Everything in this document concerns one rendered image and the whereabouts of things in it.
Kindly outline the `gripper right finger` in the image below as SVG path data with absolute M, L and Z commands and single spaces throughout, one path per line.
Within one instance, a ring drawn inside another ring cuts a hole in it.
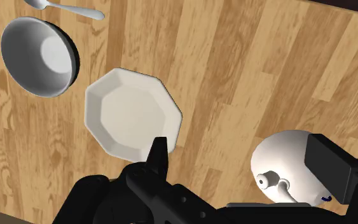
M 322 134 L 307 139 L 305 165 L 330 194 L 348 209 L 346 224 L 358 224 L 358 158 Z

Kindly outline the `grey bowl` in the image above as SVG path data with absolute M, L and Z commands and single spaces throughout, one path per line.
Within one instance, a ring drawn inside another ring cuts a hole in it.
M 11 77 L 40 97 L 63 94 L 79 74 L 74 41 L 59 26 L 36 17 L 18 17 L 4 28 L 1 55 Z

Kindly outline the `white octagonal plate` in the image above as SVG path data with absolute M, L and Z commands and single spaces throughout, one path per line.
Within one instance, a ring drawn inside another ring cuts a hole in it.
M 182 113 L 161 80 L 114 68 L 85 91 L 85 126 L 103 150 L 130 162 L 146 161 L 154 138 L 173 152 Z

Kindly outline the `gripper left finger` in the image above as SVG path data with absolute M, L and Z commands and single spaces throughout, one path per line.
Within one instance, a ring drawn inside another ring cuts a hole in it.
M 225 218 L 186 187 L 167 182 L 166 137 L 156 137 L 145 162 L 116 179 L 79 179 L 52 224 L 225 224 Z

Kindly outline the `silver spoon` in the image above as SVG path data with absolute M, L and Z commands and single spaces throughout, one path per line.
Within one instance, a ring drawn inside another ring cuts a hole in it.
M 105 15 L 103 14 L 103 12 L 101 12 L 99 10 L 93 10 L 90 8 L 61 5 L 61 4 L 49 2 L 49 0 L 24 0 L 24 1 L 28 5 L 32 6 L 33 8 L 35 8 L 37 10 L 44 10 L 47 6 L 52 6 L 55 8 L 60 8 L 63 10 L 73 12 L 78 15 L 82 15 L 84 17 L 92 18 L 94 20 L 103 20 L 105 18 Z

